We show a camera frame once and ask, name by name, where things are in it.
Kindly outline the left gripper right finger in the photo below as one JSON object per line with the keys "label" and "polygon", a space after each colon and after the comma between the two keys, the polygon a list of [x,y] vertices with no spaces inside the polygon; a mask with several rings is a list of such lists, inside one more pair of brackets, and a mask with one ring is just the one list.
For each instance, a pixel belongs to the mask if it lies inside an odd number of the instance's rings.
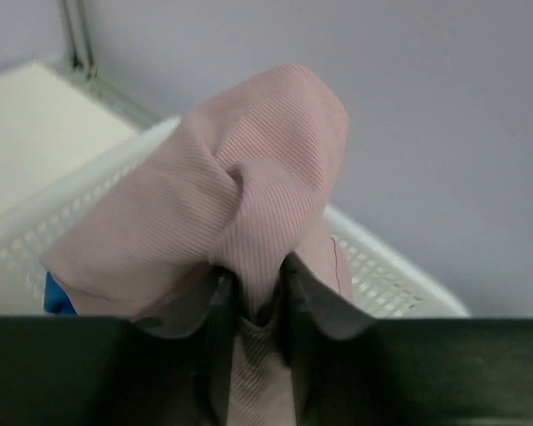
{"label": "left gripper right finger", "polygon": [[533,319],[378,319],[281,270],[300,425],[533,425]]}

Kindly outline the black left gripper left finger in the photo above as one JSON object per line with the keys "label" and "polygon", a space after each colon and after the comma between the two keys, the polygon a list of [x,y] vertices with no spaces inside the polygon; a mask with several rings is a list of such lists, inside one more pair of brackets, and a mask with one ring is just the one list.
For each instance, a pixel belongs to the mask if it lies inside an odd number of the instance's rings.
{"label": "black left gripper left finger", "polygon": [[212,270],[155,316],[0,316],[0,425],[223,425],[237,282]]}

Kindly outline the blue tank top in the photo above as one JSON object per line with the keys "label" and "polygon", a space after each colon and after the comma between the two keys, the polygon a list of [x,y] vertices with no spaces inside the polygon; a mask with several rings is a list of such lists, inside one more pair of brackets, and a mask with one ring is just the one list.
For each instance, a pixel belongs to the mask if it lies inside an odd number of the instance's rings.
{"label": "blue tank top", "polygon": [[44,280],[44,311],[53,315],[76,316],[76,310],[68,295],[50,272],[46,273]]}

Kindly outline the mauve tank top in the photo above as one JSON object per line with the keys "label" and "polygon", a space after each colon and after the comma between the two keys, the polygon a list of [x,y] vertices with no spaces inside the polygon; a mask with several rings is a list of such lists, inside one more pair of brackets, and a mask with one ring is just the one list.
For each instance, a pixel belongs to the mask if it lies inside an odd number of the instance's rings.
{"label": "mauve tank top", "polygon": [[295,253],[352,299],[350,265],[322,213],[349,119],[307,68],[287,64],[199,104],[142,164],[44,253],[79,314],[155,316],[212,266],[239,280],[227,421],[292,425],[290,371],[275,345],[275,292]]}

